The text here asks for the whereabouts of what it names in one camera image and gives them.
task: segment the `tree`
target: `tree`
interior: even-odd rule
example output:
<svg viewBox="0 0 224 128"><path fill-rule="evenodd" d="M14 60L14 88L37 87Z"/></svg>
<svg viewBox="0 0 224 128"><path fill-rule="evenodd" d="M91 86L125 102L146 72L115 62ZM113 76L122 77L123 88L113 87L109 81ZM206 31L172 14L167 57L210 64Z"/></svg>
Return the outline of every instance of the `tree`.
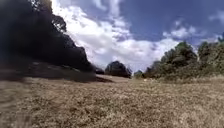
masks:
<svg viewBox="0 0 224 128"><path fill-rule="evenodd" d="M55 65L92 71L84 48L66 35L66 22L52 13L51 0L3 0L0 6L2 49Z"/></svg>
<svg viewBox="0 0 224 128"><path fill-rule="evenodd" d="M119 61L109 63L105 69L105 74L126 78L131 77L129 69L126 68L125 65L120 63Z"/></svg>
<svg viewBox="0 0 224 128"><path fill-rule="evenodd" d="M186 42L180 42L174 49L164 54L160 61L155 61L151 68L145 72L147 77L167 77L170 75L180 76L178 70L188 69L189 65L197 63L197 55L193 48Z"/></svg>
<svg viewBox="0 0 224 128"><path fill-rule="evenodd" d="M141 79L141 78L145 78L145 75L141 70L138 70L137 72L134 73L134 77L136 79Z"/></svg>

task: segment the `bush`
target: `bush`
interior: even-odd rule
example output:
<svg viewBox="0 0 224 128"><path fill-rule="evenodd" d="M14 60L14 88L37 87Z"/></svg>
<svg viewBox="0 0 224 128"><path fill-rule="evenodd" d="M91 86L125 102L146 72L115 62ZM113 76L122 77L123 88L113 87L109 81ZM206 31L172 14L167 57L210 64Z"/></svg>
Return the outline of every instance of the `bush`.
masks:
<svg viewBox="0 0 224 128"><path fill-rule="evenodd" d="M125 65L120 63L119 61L109 63L105 69L105 74L111 76L131 78L131 70L126 68Z"/></svg>
<svg viewBox="0 0 224 128"><path fill-rule="evenodd" d="M145 75L144 75L144 73L142 71L139 70L139 71L134 73L134 78L142 79L142 78L145 78Z"/></svg>

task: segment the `green tree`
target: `green tree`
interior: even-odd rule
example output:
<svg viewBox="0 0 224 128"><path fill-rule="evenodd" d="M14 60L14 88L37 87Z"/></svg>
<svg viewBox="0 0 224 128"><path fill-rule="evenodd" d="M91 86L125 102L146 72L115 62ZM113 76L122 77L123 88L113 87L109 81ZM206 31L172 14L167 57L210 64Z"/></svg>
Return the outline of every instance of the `green tree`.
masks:
<svg viewBox="0 0 224 128"><path fill-rule="evenodd" d="M64 19L52 13L51 0L2 0L0 16L2 49L56 65L92 71L84 48L77 47L64 33Z"/></svg>
<svg viewBox="0 0 224 128"><path fill-rule="evenodd" d="M141 78L145 78L144 73L141 70L138 70L137 72L134 73L134 77L136 79L141 79Z"/></svg>
<svg viewBox="0 0 224 128"><path fill-rule="evenodd" d="M126 78L131 77L130 70L126 68L125 65L120 63L119 61L109 63L105 69L105 74Z"/></svg>

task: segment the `ground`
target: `ground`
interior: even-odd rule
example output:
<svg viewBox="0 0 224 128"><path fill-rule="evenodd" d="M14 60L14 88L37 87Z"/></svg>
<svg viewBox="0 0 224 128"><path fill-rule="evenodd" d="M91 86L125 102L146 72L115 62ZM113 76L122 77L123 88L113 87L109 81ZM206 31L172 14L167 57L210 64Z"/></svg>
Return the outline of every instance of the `ground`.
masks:
<svg viewBox="0 0 224 128"><path fill-rule="evenodd" d="M164 83L110 76L6 79L2 72L1 128L224 127L221 76Z"/></svg>

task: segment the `treeline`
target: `treeline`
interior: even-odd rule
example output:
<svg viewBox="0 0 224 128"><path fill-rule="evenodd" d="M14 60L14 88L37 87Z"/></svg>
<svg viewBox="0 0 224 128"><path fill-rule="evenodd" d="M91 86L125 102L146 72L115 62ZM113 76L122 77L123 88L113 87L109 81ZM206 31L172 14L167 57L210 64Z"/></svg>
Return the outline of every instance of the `treeline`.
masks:
<svg viewBox="0 0 224 128"><path fill-rule="evenodd" d="M51 4L51 0L2 0L0 51L92 71L84 48L65 34L66 23L52 13Z"/></svg>
<svg viewBox="0 0 224 128"><path fill-rule="evenodd" d="M224 38L218 40L214 43L201 43L197 53L190 44L181 42L145 72L138 71L134 76L172 80L224 74Z"/></svg>

